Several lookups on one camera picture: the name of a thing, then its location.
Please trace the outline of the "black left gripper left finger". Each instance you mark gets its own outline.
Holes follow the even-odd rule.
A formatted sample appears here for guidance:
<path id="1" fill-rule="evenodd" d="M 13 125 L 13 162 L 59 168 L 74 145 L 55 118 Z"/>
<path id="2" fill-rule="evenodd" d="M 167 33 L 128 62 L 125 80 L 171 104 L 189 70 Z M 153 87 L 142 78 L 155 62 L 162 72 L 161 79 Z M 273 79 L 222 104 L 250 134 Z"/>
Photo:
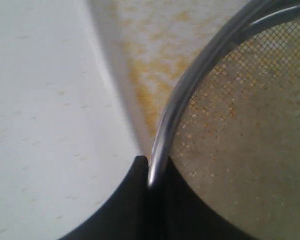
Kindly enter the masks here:
<path id="1" fill-rule="evenodd" d="M 147 240 L 148 159 L 136 156 L 123 182 L 87 221 L 63 240 Z"/>

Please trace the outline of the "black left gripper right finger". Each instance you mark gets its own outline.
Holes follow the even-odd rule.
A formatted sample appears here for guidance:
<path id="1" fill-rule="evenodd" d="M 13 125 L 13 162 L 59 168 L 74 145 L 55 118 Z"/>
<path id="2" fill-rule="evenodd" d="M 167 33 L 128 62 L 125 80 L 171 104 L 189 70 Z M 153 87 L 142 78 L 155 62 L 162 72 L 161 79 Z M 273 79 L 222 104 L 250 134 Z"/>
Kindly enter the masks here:
<path id="1" fill-rule="evenodd" d="M 248 240 L 189 187 L 172 160 L 159 188 L 150 190 L 150 225 L 160 240 Z"/>

